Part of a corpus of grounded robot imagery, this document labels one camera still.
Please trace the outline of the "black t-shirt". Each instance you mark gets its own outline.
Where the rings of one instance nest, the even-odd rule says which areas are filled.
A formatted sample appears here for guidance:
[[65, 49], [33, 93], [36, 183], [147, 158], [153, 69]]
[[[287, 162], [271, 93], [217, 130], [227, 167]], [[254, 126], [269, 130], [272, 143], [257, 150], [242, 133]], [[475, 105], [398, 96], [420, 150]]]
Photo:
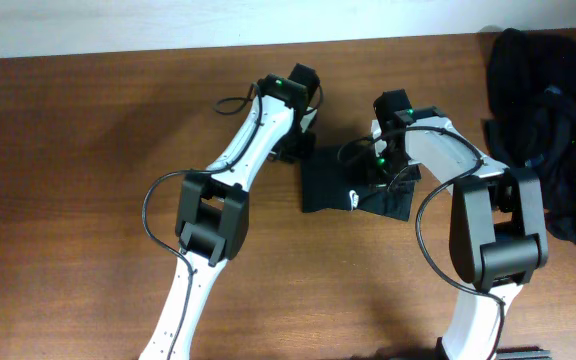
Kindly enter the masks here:
[[301, 163], [302, 211], [362, 210], [408, 221], [419, 168], [388, 173], [373, 151], [348, 165], [360, 150], [359, 145], [322, 147]]

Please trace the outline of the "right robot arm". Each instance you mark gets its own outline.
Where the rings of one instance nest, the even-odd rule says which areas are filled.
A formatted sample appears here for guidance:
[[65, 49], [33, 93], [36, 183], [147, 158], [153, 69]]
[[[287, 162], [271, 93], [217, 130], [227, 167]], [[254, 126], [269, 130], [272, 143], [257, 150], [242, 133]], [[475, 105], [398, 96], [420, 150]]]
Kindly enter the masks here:
[[[372, 156], [372, 177], [383, 192], [403, 183], [417, 166], [434, 176], [439, 184], [419, 205], [415, 236], [430, 268], [458, 292], [447, 330], [433, 350], [413, 358], [551, 358], [538, 346], [500, 346], [510, 305], [548, 259], [538, 176], [486, 155], [439, 108], [413, 107], [404, 90], [382, 93], [373, 109], [366, 145], [346, 163]], [[432, 259], [423, 237], [424, 212], [444, 191], [451, 195], [448, 245], [455, 278]]]

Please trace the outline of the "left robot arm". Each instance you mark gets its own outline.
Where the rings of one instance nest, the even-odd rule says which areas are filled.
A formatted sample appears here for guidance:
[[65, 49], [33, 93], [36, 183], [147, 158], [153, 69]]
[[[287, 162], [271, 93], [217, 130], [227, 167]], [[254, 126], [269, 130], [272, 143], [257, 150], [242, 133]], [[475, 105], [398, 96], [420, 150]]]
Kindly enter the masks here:
[[218, 158], [182, 177], [174, 247], [174, 279], [143, 359], [187, 359], [214, 283], [242, 248], [249, 229], [250, 190], [266, 161], [295, 163], [312, 154], [311, 127], [323, 102], [316, 71], [296, 64], [287, 77], [269, 74], [239, 98], [249, 111]]

